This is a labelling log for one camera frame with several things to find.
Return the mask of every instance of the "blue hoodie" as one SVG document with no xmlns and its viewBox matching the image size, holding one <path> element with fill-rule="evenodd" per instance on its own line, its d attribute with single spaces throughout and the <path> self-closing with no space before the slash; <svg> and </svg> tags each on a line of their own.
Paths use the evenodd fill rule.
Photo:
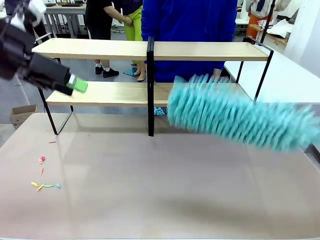
<svg viewBox="0 0 320 240">
<path fill-rule="evenodd" d="M 232 42 L 237 0 L 144 0 L 141 30 L 144 41 Z M 224 62 L 156 61 L 155 80 L 171 83 L 175 76 L 213 74 Z"/>
</svg>

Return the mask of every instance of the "black pole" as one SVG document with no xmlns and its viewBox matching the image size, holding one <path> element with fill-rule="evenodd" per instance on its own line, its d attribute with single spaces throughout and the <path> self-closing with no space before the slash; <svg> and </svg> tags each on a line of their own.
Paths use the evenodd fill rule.
<svg viewBox="0 0 320 240">
<path fill-rule="evenodd" d="M 269 15 L 268 15 L 268 19 L 266 20 L 266 24 L 265 24 L 265 27 L 264 27 L 264 30 L 263 30 L 261 41 L 260 41 L 262 44 L 264 43 L 264 40 L 265 40 L 265 37 L 266 37 L 266 34 L 267 34 L 267 30 L 269 28 L 269 24 L 270 24 L 270 21 L 271 21 L 271 17 L 274 14 L 275 6 L 276 6 L 276 0 L 272 0 L 272 4 L 271 4 L 270 12 L 269 12 Z"/>
</svg>

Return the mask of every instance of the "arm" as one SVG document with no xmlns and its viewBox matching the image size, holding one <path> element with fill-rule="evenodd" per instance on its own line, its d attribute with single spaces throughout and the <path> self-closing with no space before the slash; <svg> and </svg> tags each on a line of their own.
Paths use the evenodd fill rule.
<svg viewBox="0 0 320 240">
<path fill-rule="evenodd" d="M 276 11 L 281 12 L 284 11 L 289 3 L 291 2 L 291 0 L 280 0 L 279 3 L 276 5 Z"/>
<path fill-rule="evenodd" d="M 103 9 L 113 19 L 116 19 L 119 22 L 124 22 L 126 25 L 129 25 L 129 26 L 132 25 L 132 20 L 127 16 L 123 16 L 112 5 L 111 6 L 106 6 Z"/>
<path fill-rule="evenodd" d="M 144 0 L 141 18 L 141 31 L 144 41 L 148 37 L 157 39 L 159 36 L 161 8 L 164 0 Z"/>
<path fill-rule="evenodd" d="M 232 42 L 236 31 L 237 0 L 229 0 L 222 7 L 218 26 L 218 42 Z M 220 76 L 224 65 L 224 61 L 215 62 L 213 70 L 215 77 Z"/>
<path fill-rule="evenodd" d="M 255 2 L 255 0 L 246 0 L 245 2 L 245 10 L 250 13 L 251 12 L 251 5 Z"/>
</svg>

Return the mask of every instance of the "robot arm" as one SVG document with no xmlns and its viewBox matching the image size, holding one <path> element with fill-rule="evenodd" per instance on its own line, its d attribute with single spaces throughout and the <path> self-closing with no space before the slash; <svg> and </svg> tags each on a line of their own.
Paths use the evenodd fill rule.
<svg viewBox="0 0 320 240">
<path fill-rule="evenodd" d="M 45 11 L 42 0 L 24 0 L 10 18 L 0 19 L 0 78 L 11 80 L 18 73 L 37 87 L 70 96 L 73 92 L 70 86 L 75 85 L 77 78 L 68 67 L 33 53 L 36 38 L 24 26 L 25 19 L 33 26 L 38 25 Z"/>
</svg>

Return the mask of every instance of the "green sponge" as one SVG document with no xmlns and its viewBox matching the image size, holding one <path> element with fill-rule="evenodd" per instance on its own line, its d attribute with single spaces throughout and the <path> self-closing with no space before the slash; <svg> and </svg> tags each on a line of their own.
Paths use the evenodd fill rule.
<svg viewBox="0 0 320 240">
<path fill-rule="evenodd" d="M 78 92 L 85 93 L 87 91 L 87 88 L 88 88 L 88 82 L 82 80 L 79 77 L 76 77 L 74 84 L 68 83 L 66 86 L 68 88 L 76 90 Z"/>
</svg>

